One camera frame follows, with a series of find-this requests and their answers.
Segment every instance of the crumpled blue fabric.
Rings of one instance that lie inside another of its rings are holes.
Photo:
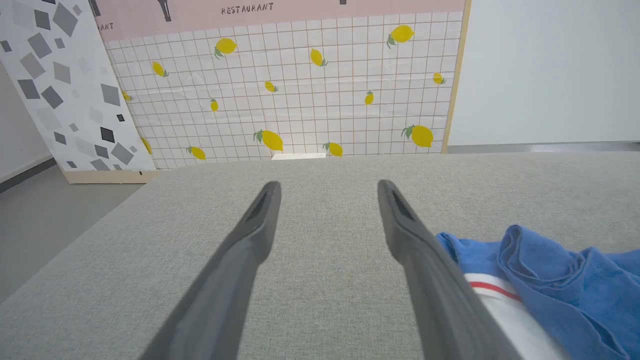
[[[640,359],[640,249],[580,252],[519,225],[485,243],[440,233],[465,273],[508,280],[574,359]]]

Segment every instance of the gray fabric tablecloth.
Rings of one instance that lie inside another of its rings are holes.
[[[522,224],[572,250],[640,247],[640,154],[380,156],[197,165],[159,176],[0,305],[1,359],[136,359],[262,185],[282,182],[242,359],[418,359],[376,195],[391,179],[434,233]]]

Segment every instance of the grid pattern wallpaper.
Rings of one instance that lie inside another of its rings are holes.
[[[284,153],[331,156],[328,142],[343,156],[440,153],[461,20],[462,12],[449,12],[285,22],[132,38],[106,48],[158,169],[271,158],[280,151],[256,141],[260,130],[278,134]],[[388,44],[400,25],[415,34]],[[233,40],[235,51],[216,56],[221,38]],[[325,66],[310,59],[313,49]],[[438,76],[443,83],[434,81]],[[369,91],[374,99],[365,104]],[[431,147],[403,136],[412,125],[431,130]]]

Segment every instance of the wooden frame edge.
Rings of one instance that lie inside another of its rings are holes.
[[[465,1],[465,10],[462,14],[462,30],[460,32],[460,44],[458,45],[458,58],[456,59],[456,70],[453,73],[453,86],[451,87],[451,99],[449,100],[449,111],[447,112],[447,125],[444,129],[444,140],[442,141],[441,154],[447,153],[449,143],[449,133],[453,122],[453,110],[456,106],[456,96],[458,94],[458,83],[460,82],[460,70],[462,69],[462,57],[465,54],[465,42],[467,42],[467,29],[469,27],[469,15],[471,14],[471,0]]]
[[[146,184],[160,175],[162,171],[64,171],[60,168],[69,184]]]

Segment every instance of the lemon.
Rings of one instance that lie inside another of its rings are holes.
[[[267,145],[271,150],[283,151],[282,139],[276,133],[269,130],[260,130],[253,133],[253,138],[258,140],[258,142],[264,140],[264,145]]]
[[[431,147],[433,141],[433,133],[428,128],[422,125],[411,125],[402,130],[402,135],[406,135],[406,138],[411,137],[413,142],[421,147]]]
[[[217,59],[220,59],[220,56],[224,56],[223,54],[229,55],[236,50],[236,43],[229,38],[221,38],[216,43],[216,47],[214,48],[215,52],[213,55],[216,56]]]
[[[218,110],[218,102],[215,99],[211,99],[211,111]]]
[[[196,157],[196,159],[204,160],[204,151],[202,151],[199,147],[189,146],[187,148],[187,152]]]
[[[445,78],[443,78],[442,75],[439,72],[436,72],[435,74],[433,74],[433,82],[438,84],[438,85],[442,85],[442,84],[446,83],[447,80]]]
[[[126,91],[123,91],[123,92],[122,92],[122,97],[124,97],[124,99],[125,99],[126,101],[131,101],[131,100],[133,100],[133,96],[131,96],[131,95],[127,94],[127,92],[126,92]]]
[[[340,144],[337,144],[335,142],[328,142],[322,145],[322,148],[329,150],[329,152],[333,156],[342,156],[342,146],[340,146]]]
[[[409,25],[400,25],[395,30],[391,31],[389,38],[387,39],[387,47],[391,49],[391,45],[395,45],[396,42],[407,42],[415,34],[413,29]]]
[[[153,68],[154,72],[158,74],[158,76],[162,76],[163,78],[169,76],[169,73],[162,67],[162,65],[158,64],[157,62],[153,61],[151,63],[151,67]]]
[[[147,151],[149,152],[149,154],[153,154],[153,150],[151,150],[151,145],[149,145],[149,142],[147,141],[147,139],[145,138],[140,138],[140,140],[142,140],[142,143],[145,144],[145,147],[147,148]]]
[[[371,90],[367,91],[367,96],[364,97],[364,103],[367,105],[371,105],[373,102],[373,93]]]
[[[278,91],[278,88],[273,86],[273,83],[270,81],[265,81],[264,82],[264,87],[267,88],[267,90],[269,90],[270,92],[276,92]]]
[[[322,54],[316,50],[311,49],[311,54],[309,54],[309,58],[311,58],[311,62],[318,66],[326,66],[326,59],[322,59]]]

